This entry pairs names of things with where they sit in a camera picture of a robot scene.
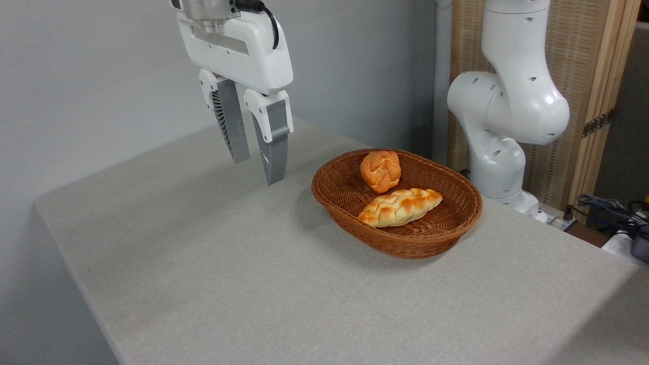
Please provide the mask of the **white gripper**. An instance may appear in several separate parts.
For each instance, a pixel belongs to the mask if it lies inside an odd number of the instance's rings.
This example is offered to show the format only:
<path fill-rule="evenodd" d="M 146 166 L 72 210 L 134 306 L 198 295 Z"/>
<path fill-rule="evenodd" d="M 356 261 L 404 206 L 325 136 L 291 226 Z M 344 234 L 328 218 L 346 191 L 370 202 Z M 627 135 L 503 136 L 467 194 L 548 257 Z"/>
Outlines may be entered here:
<path fill-rule="evenodd" d="M 202 94 L 234 163 L 250 159 L 239 83 L 250 88 L 244 101 L 252 113 L 267 184 L 283 180 L 294 121 L 289 95 L 282 90 L 294 81 L 294 70 L 282 25 L 277 24 L 279 40 L 273 48 L 274 28 L 266 14 L 243 12 L 225 21 L 223 33 L 207 33 L 183 13 L 176 19 L 189 58 L 202 68 Z"/>

